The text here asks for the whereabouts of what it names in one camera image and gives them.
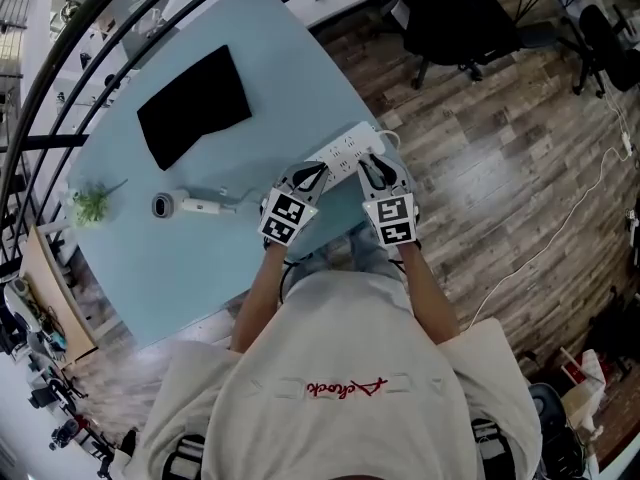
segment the metal railing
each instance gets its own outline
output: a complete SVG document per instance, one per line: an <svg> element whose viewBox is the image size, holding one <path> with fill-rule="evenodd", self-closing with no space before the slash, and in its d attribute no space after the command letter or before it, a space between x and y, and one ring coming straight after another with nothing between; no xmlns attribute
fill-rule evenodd
<svg viewBox="0 0 640 480"><path fill-rule="evenodd" d="M23 238L24 234L27 232L25 226L25 217L27 212L31 208L31 211L34 213L34 222L36 225L45 224L45 222L43 222L44 209L51 197L53 187L65 164L69 160L73 149L80 147L86 140L87 126L98 110L103 108L103 105L107 102L109 96L120 85L131 69L136 66L136 64L145 57L145 55L147 55L151 49L174 28L175 25L207 0L192 0L166 23L155 29L146 42L144 42L139 49L130 56L124 66L122 66L122 68L111 78L102 93L95 98L95 101L93 101L93 104L82 119L82 122L75 128L75 133L73 135L58 135L65 117L69 114L69 111L89 82L91 76L107 58L107 55L109 55L116 45L122 41L125 35L132 30L136 23L138 23L145 14L152 10L154 6L161 1L144 0L142 5L140 5L124 21L124 23L119 25L115 32L112 33L109 40L104 44L100 52L96 54L92 58L91 62L85 67L73 90L69 96L65 98L64 104L60 108L59 113L51 126L49 134L46 137L29 137L29 130L34 123L38 110L43 104L45 95L52 87L60 69L86 31L112 1L113 0L86 0L80 5L73 18L58 36L58 39L53 44L49 55L38 72L22 106L18 122L15 126L15 131L13 132L11 140L8 143L8 147L6 148L6 156L0 176L0 216L2 217L0 219L0 228L2 229L4 229L2 226L7 224L8 219L6 208L9 194L11 192L12 176L16 173L16 169L19 167L22 152L34 149L38 149L40 151L36 161L31 166L31 172L28 176L26 189L24 191L25 199L19 204L19 212L15 217L15 222L12 223L12 225L15 225L18 230L23 230L24 233L21 233L20 231L14 232L12 234L13 243L10 246L10 250L5 251L3 254L5 263L12 265L12 267L16 265L16 255L20 255L19 244L21 237ZM34 186L36 184L36 179L41 172L43 162L50 149L60 147L64 148L64 152L53 171L53 175L47 183L42 200L36 201L34 197ZM56 220L60 210L61 203L58 201L50 218L48 219L49 223ZM54 244L59 244L59 236L60 232L58 232L54 238ZM0 249L5 250L6 244L1 243L0 245ZM4 272L5 270L7 269L0 268L0 278L3 275L6 275Z"/></svg>

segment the table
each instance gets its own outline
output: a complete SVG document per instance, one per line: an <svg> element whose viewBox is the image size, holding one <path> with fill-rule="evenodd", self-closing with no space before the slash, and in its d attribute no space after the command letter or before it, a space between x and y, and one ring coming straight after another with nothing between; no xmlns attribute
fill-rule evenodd
<svg viewBox="0 0 640 480"><path fill-rule="evenodd" d="M27 280L40 307L50 306L53 309L64 331L67 352L64 361L56 362L59 368L64 368L95 350L96 344L80 308L64 281L47 240L35 226L29 231L20 265L20 277Z"/></svg>
<svg viewBox="0 0 640 480"><path fill-rule="evenodd" d="M149 153L136 111L225 44L253 116L200 138L163 172ZM158 118L180 116L168 108ZM111 195L107 222L76 235L138 346L215 313L249 288L264 254L256 231L262 195L286 167L359 121L377 126L344 75L280 0L220 0L145 65L91 134L67 178L72 188L98 181L109 187L128 179ZM400 161L386 139L385 144L390 158ZM202 199L219 198L226 188L227 198L246 199L235 215L154 217L153 196L176 188ZM361 202L355 176L326 193L320 215L293 253L306 254L356 226L365 218Z"/></svg>

